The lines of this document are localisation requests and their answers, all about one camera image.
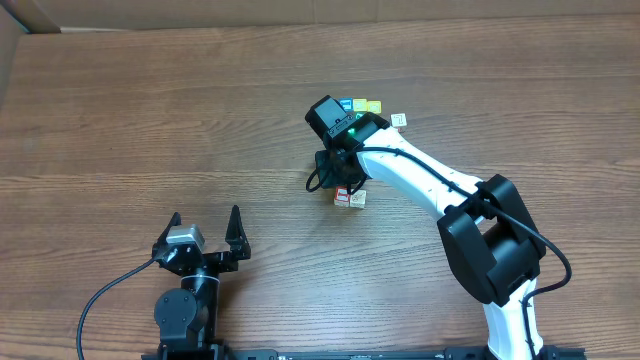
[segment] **small block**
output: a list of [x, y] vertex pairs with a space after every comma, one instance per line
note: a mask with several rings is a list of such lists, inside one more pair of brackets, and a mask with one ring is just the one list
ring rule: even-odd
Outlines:
[[353, 99], [353, 111], [367, 111], [367, 99]]
[[374, 114], [380, 114], [382, 112], [382, 102], [367, 101], [367, 111], [370, 111]]
[[353, 99], [352, 98], [342, 98], [342, 99], [338, 100], [338, 102], [340, 103], [340, 105], [342, 105], [342, 108], [344, 109], [344, 111], [353, 111]]
[[364, 203], [367, 198], [366, 190], [358, 190], [355, 194], [351, 195], [349, 199], [349, 206], [364, 209]]
[[405, 114], [391, 114], [391, 126], [395, 128], [407, 126], [407, 116]]
[[347, 188], [338, 186], [336, 188], [336, 196], [333, 198], [333, 204], [336, 206], [349, 207], [350, 198]]

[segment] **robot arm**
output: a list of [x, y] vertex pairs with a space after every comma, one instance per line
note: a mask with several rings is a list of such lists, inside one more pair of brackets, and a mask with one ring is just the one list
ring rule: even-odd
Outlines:
[[[535, 229], [513, 184], [500, 175], [485, 183], [455, 171], [412, 146], [386, 120], [371, 113], [354, 119], [328, 96], [316, 103], [305, 119], [327, 148], [316, 154], [318, 168], [332, 172], [319, 174], [321, 179], [328, 179], [321, 185], [353, 183], [364, 174], [388, 183], [424, 208], [438, 220], [447, 260], [456, 279], [483, 303], [489, 327], [489, 350], [501, 360], [531, 359], [521, 300], [535, 290], [544, 245], [500, 218], [494, 227], [481, 234], [477, 224], [485, 216], [493, 218], [492, 214], [483, 213], [466, 196], [452, 191], [415, 161], [390, 152], [367, 151], [367, 148], [400, 149], [467, 193], [490, 201]], [[538, 353], [543, 341], [535, 326], [533, 302], [529, 304], [531, 339]]]

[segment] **yellow block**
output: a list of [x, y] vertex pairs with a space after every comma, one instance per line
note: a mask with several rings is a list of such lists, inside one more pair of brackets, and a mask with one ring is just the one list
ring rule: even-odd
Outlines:
[[367, 101], [367, 111], [380, 114], [382, 112], [382, 103], [380, 101]]
[[367, 99], [353, 99], [353, 111], [367, 111]]

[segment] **wooden table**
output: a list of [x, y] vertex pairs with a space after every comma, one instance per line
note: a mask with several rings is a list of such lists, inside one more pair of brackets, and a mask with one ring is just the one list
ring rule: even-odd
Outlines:
[[[0, 356], [75, 357], [89, 297], [143, 263], [173, 211], [225, 247], [233, 204], [253, 247], [222, 276], [233, 347], [482, 345], [480, 304], [435, 222], [371, 181], [365, 210], [304, 182], [326, 94], [404, 112], [406, 138], [518, 186], [567, 254], [536, 298], [547, 344], [640, 356], [640, 16], [25, 36], [0, 118]], [[562, 277], [552, 255], [540, 284]], [[88, 359], [155, 349], [161, 269], [104, 295]]]

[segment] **wall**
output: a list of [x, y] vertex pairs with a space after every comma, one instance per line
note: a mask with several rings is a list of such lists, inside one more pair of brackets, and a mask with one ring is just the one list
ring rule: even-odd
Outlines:
[[622, 14], [638, 0], [0, 0], [65, 28], [157, 29]]
[[18, 45], [18, 39], [24, 32], [11, 16], [0, 7], [0, 108], [4, 93], [9, 83], [13, 55]]

